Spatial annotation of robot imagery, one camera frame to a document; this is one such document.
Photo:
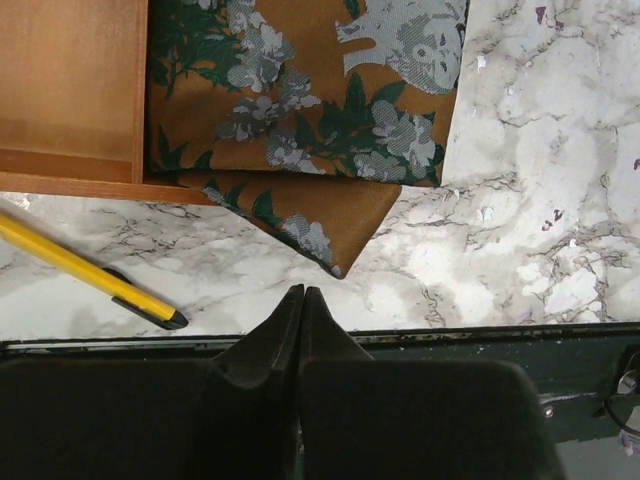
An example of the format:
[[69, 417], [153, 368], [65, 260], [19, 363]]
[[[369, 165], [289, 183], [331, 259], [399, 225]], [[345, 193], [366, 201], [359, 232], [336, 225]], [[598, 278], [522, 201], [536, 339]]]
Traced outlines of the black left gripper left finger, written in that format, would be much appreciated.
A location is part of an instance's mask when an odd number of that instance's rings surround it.
[[5, 479], [291, 479], [304, 289], [218, 355], [1, 361]]

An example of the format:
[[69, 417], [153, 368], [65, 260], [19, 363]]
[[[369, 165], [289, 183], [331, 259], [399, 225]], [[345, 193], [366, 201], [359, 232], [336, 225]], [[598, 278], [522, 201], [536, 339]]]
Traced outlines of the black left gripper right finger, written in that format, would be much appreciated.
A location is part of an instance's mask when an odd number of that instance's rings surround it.
[[299, 418], [308, 479], [561, 479], [533, 383], [498, 361], [376, 360], [321, 291], [301, 313]]

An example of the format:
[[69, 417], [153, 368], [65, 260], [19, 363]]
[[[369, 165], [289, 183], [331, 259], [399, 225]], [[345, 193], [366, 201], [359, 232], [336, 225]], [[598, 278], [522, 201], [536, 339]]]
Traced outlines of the brown grey floral tie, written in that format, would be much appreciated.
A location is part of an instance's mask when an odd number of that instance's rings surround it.
[[346, 276], [405, 186], [436, 187], [465, 1], [153, 1], [147, 171]]

